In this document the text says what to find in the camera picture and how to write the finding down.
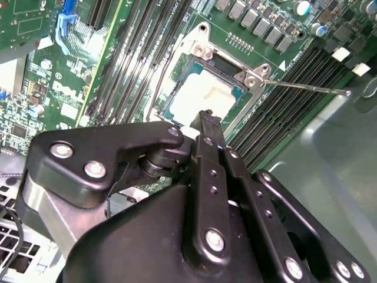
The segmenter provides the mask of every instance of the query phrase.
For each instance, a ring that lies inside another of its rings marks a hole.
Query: black plastic arm
[[[67,202],[93,208],[110,194],[116,176],[121,175],[118,165],[132,166],[149,151],[178,148],[183,141],[182,133],[167,122],[48,131],[32,140],[26,169],[35,183]],[[50,148],[57,143],[69,145],[73,155],[54,156]],[[104,165],[104,177],[93,178],[84,172],[90,161]]]

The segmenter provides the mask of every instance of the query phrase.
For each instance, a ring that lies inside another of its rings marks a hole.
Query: pcie slot
[[[95,30],[101,29],[104,25],[111,0],[94,0],[89,10],[87,25]]]
[[[98,14],[93,24],[95,30],[99,30],[104,26],[105,19],[110,8],[111,0],[102,0]]]

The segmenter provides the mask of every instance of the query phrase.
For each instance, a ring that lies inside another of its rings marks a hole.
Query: screw
[[[269,68],[267,66],[262,67],[262,73],[266,74],[268,72]]]
[[[92,178],[102,178],[106,175],[105,166],[98,161],[90,161],[84,167],[85,173]]]
[[[213,145],[213,142],[212,142],[212,140],[211,140],[209,137],[205,137],[205,138],[204,138],[204,141],[205,141],[206,144],[208,144],[209,146],[212,146],[212,145]]]
[[[238,158],[238,155],[237,153],[234,151],[234,150],[231,150],[229,151],[230,152],[230,155],[233,157],[233,158]]]
[[[365,277],[365,276],[364,276],[364,272],[361,270],[361,268],[360,268],[359,265],[357,265],[357,264],[355,264],[355,263],[353,262],[353,263],[351,263],[351,267],[352,267],[354,273],[355,273],[358,277],[360,277],[361,279],[364,279],[364,277]]]
[[[293,259],[293,258],[287,258],[285,260],[285,265],[287,266],[287,269],[289,273],[296,279],[302,278],[302,270],[300,268],[300,265]]]
[[[248,87],[253,87],[255,85],[255,80],[248,80],[247,81],[247,86]]]
[[[174,128],[174,127],[170,127],[170,128],[168,129],[168,131],[169,131],[169,133],[172,134],[174,137],[179,136],[179,132],[178,132],[178,130],[177,130],[176,128]]]
[[[208,230],[206,232],[206,241],[208,246],[215,252],[220,252],[224,249],[225,243],[223,237],[215,230]]]
[[[266,179],[266,181],[271,182],[271,177],[267,173],[262,173],[262,176]]]
[[[351,273],[349,272],[348,268],[344,265],[343,262],[341,262],[341,261],[337,261],[337,262],[336,262],[336,266],[337,266],[338,270],[340,271],[340,273],[341,273],[345,278],[350,278],[350,277],[351,277]]]
[[[73,155],[73,149],[64,143],[55,143],[49,149],[53,156],[57,158],[69,158]]]

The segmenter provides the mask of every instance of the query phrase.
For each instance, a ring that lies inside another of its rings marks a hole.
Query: ram slot
[[[284,80],[334,87],[346,74],[341,63],[313,44]],[[312,91],[275,87],[229,145],[243,156],[252,171],[325,97],[326,94]]]

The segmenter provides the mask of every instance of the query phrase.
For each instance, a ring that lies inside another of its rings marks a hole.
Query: electrolytic capacitor
[[[312,25],[312,28],[310,29],[310,31],[316,37],[323,37],[326,34],[326,32],[328,31],[328,29],[324,25],[321,25],[319,23],[315,23],[315,24]]]
[[[299,1],[295,4],[294,12],[298,16],[305,16],[310,11],[309,1]]]
[[[28,114],[33,118],[38,118],[40,115],[42,115],[45,111],[45,107],[38,104],[28,110]]]
[[[366,13],[371,15],[377,13],[377,2],[374,0],[371,0],[370,3],[366,6]]]

